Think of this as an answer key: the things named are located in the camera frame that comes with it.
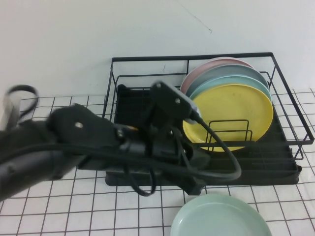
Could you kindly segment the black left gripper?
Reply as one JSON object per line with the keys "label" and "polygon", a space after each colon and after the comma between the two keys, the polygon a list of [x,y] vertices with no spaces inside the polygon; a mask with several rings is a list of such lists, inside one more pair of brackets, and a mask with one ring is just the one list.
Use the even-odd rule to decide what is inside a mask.
{"label": "black left gripper", "polygon": [[183,188],[188,195],[200,195],[205,181],[191,175],[176,174],[175,168],[183,167],[187,170],[194,167],[205,170],[211,161],[209,152],[199,147],[192,147],[182,136],[181,131],[171,124],[171,121],[160,126],[147,124],[145,131],[150,141],[149,156],[163,165],[172,165],[166,171],[154,170],[157,174],[157,184],[177,186]]}

